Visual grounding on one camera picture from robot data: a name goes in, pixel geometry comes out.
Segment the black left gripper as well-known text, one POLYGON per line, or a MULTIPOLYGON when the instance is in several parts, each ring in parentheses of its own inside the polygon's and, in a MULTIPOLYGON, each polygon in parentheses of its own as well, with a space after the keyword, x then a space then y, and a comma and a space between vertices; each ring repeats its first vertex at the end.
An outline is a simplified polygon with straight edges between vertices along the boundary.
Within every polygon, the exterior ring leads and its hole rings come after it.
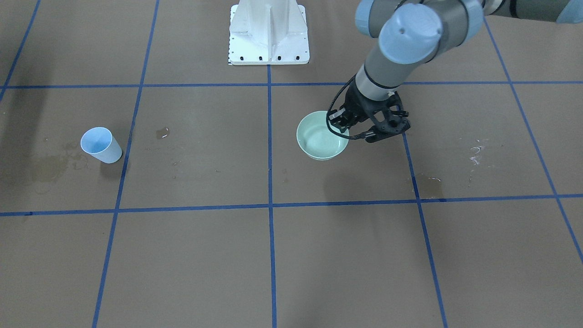
POLYGON ((376 101, 363 96, 356 86, 349 86, 342 108, 329 110, 327 121, 337 124, 340 133, 351 134, 349 131, 352 127, 371 120, 373 126, 358 135, 358 138, 375 143, 410 129, 408 115, 398 92, 390 92, 388 99, 376 101))

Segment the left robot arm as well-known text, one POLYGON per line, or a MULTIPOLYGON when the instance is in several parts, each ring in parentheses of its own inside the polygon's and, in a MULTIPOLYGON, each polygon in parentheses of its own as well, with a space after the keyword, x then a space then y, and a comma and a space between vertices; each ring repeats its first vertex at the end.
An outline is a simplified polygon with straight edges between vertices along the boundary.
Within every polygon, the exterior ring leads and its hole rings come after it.
POLYGON ((355 25, 378 43, 341 88, 342 106, 328 108, 327 130, 367 143, 400 135, 410 122, 398 87, 420 65, 472 39, 485 17, 579 24, 582 7, 580 0, 363 0, 355 25))

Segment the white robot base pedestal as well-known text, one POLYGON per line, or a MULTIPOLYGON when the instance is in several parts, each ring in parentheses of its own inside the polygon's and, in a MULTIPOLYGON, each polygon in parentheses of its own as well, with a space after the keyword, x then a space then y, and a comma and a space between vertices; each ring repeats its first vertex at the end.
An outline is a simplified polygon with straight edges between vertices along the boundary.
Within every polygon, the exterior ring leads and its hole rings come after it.
POLYGON ((306 9, 295 0, 240 0, 230 8, 230 65, 310 62, 306 9))

